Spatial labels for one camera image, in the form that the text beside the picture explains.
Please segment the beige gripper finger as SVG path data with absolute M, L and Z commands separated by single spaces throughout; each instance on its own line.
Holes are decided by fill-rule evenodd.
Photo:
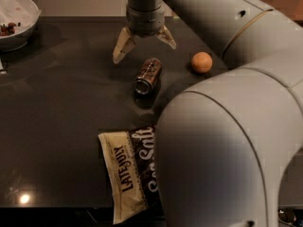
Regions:
M 119 64 L 125 56 L 136 46 L 134 35 L 127 26 L 123 27 L 118 36 L 116 46 L 113 51 L 113 62 Z
M 169 30 L 162 26 L 160 30 L 157 32 L 156 37 L 163 43 L 168 44 L 172 49 L 175 49 L 177 47 L 176 42 L 174 41 L 171 33 Z

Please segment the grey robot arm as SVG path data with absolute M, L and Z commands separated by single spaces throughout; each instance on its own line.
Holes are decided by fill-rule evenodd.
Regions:
M 228 65 L 158 120 L 167 227 L 278 227 L 280 182 L 303 145 L 301 27 L 259 0 L 128 0 L 131 31 L 152 34 L 162 7 Z

